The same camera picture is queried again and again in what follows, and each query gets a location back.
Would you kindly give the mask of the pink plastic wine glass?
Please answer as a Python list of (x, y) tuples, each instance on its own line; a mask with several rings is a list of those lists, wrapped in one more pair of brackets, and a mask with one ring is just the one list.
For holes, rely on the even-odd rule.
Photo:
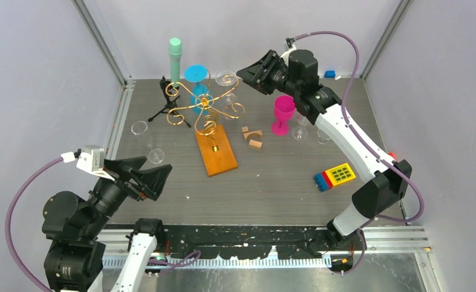
[(284, 136), (289, 131), (288, 121), (296, 111), (294, 99), (288, 95), (282, 95), (275, 99), (273, 113), (275, 122), (272, 123), (271, 131), (277, 136)]

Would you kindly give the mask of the clear wine glass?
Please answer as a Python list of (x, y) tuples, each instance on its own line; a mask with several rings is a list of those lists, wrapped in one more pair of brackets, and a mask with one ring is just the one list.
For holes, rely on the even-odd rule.
[(235, 116), (236, 112), (232, 109), (232, 105), (236, 100), (236, 95), (232, 92), (227, 93), (228, 90), (232, 89), (232, 86), (236, 85), (238, 77), (233, 71), (224, 70), (217, 73), (215, 77), (215, 82), (224, 88), (224, 94), (221, 97), (222, 100), (222, 111), (226, 113), (225, 118), (227, 120), (233, 120), (231, 116)]
[(301, 114), (296, 115), (295, 121), (298, 125), (292, 129), (292, 137), (298, 141), (305, 140), (308, 137), (307, 126), (311, 124), (310, 121)]
[(317, 142), (325, 145), (331, 142), (331, 138), (321, 129), (317, 130)]
[(165, 153), (153, 144), (153, 135), (146, 121), (140, 120), (134, 122), (131, 126), (131, 132), (136, 139), (139, 150), (146, 156), (152, 164), (160, 164), (165, 158)]

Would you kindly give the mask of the clear wine glass front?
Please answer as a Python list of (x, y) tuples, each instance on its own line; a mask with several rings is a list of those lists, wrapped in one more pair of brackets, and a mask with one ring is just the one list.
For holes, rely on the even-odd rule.
[(298, 125), (292, 129), (292, 137), (298, 141), (305, 140), (308, 137), (307, 126), (311, 124), (310, 121), (301, 114), (296, 115), (295, 121)]

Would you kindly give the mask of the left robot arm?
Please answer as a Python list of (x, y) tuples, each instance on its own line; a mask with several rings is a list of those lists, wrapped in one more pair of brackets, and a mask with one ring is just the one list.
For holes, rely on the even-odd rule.
[(42, 232), (52, 242), (44, 270), (51, 290), (87, 291), (103, 268), (106, 246), (97, 238), (109, 219), (126, 198), (160, 197), (173, 168), (165, 164), (144, 170), (146, 160), (105, 160), (87, 200), (61, 191), (44, 205)]

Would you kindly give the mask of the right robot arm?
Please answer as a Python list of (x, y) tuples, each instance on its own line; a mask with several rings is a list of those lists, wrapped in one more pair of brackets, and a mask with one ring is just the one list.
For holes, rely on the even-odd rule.
[(404, 198), (408, 186), (405, 178), (411, 175), (412, 167), (381, 150), (359, 128), (342, 108), (343, 100), (320, 84), (317, 70), (318, 61), (309, 50), (295, 49), (287, 58), (269, 50), (236, 74), (262, 94), (279, 91), (291, 96), (297, 111), (331, 138), (364, 182), (349, 206), (326, 226), (326, 245), (340, 250), (359, 228)]

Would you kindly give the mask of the blue plastic wine glass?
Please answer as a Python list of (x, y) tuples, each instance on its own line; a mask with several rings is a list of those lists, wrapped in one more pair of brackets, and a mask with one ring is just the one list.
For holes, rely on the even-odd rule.
[(206, 67), (201, 64), (194, 64), (185, 70), (184, 77), (186, 81), (195, 84), (192, 89), (194, 95), (190, 96), (191, 105), (197, 104), (197, 96), (208, 93), (208, 88), (202, 84), (202, 81), (208, 77), (208, 74)]

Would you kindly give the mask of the orange wooden rack base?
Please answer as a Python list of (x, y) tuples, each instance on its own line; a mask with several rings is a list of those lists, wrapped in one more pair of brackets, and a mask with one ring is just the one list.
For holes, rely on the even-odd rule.
[(238, 168), (223, 125), (217, 125), (216, 131), (208, 137), (198, 133), (195, 134), (195, 137), (208, 177)]

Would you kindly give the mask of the wooden arch block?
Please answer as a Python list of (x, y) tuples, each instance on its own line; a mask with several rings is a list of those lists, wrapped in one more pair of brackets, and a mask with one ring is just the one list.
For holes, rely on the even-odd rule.
[(255, 137), (263, 137), (263, 132), (261, 130), (256, 130), (256, 131), (248, 131), (243, 134), (245, 140), (249, 140)]

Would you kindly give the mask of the wooden rectangular block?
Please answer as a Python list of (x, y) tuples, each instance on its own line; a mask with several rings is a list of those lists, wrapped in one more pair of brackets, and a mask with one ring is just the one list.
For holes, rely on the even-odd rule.
[(248, 143), (249, 147), (260, 150), (263, 146), (263, 143), (254, 139), (251, 139)]

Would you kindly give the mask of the small blue block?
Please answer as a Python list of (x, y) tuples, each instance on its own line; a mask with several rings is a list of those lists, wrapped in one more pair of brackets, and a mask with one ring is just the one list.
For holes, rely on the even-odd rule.
[(325, 78), (335, 78), (336, 77), (336, 72), (334, 70), (327, 70), (324, 73)]

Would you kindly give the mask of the green microphone on tripod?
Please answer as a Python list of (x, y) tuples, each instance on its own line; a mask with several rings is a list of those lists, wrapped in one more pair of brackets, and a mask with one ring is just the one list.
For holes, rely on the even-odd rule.
[(174, 111), (173, 109), (178, 106), (177, 99), (180, 98), (180, 95), (174, 94), (173, 90), (178, 89), (178, 86), (177, 87), (172, 86), (169, 89), (167, 89), (167, 86), (171, 82), (178, 82), (180, 80), (182, 41), (179, 38), (174, 37), (169, 40), (168, 54), (170, 56), (170, 79), (168, 80), (165, 78), (165, 76), (163, 76), (161, 80), (159, 81), (160, 89), (162, 91), (163, 97), (166, 100), (166, 104), (155, 115), (153, 115), (152, 117), (149, 117), (148, 122), (152, 122), (160, 114), (168, 115), (170, 110), (174, 114), (177, 113), (177, 111)]

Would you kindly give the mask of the colourful toy block calculator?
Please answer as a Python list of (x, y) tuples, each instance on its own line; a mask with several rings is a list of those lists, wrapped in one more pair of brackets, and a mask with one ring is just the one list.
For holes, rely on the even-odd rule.
[(343, 163), (324, 172), (315, 174), (314, 182), (321, 192), (326, 192), (333, 187), (350, 182), (356, 178), (349, 163)]

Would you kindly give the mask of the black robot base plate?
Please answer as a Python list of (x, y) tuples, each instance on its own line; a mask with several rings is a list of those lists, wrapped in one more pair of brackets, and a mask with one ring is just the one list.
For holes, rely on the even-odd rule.
[(359, 235), (332, 243), (326, 228), (316, 226), (166, 225), (155, 250), (175, 259), (200, 251), (202, 259), (265, 259), (275, 252), (278, 259), (289, 260), (349, 254), (352, 249), (362, 249)]

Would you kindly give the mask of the aluminium frame rail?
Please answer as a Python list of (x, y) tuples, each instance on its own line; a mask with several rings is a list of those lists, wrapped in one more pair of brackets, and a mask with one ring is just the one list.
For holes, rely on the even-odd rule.
[(82, 0), (71, 0), (71, 3), (76, 8), (80, 18), (84, 22), (88, 32), (91, 34), (95, 44), (97, 45), (99, 51), (101, 52), (103, 58), (106, 60), (109, 65), (112, 73), (115, 75), (117, 81), (122, 87), (127, 85), (127, 79), (124, 77), (123, 72), (119, 68), (117, 61), (113, 54), (110, 51), (110, 48), (104, 39), (102, 32), (98, 28), (96, 20), (94, 19), (91, 11), (89, 10), (85, 1)]

